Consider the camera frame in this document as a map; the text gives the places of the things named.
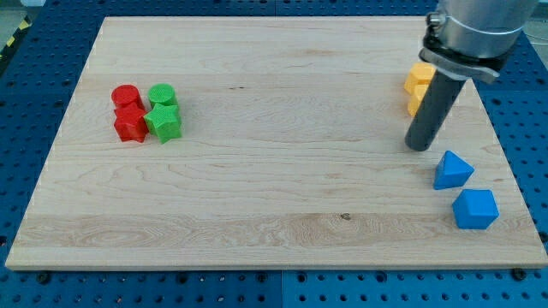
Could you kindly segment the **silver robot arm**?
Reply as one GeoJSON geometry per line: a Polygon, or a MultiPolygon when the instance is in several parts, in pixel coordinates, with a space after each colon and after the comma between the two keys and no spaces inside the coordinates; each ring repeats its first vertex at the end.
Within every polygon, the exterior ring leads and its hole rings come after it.
{"type": "Polygon", "coordinates": [[[426,15],[419,57],[453,80],[500,76],[537,0],[440,0],[426,15]]]}

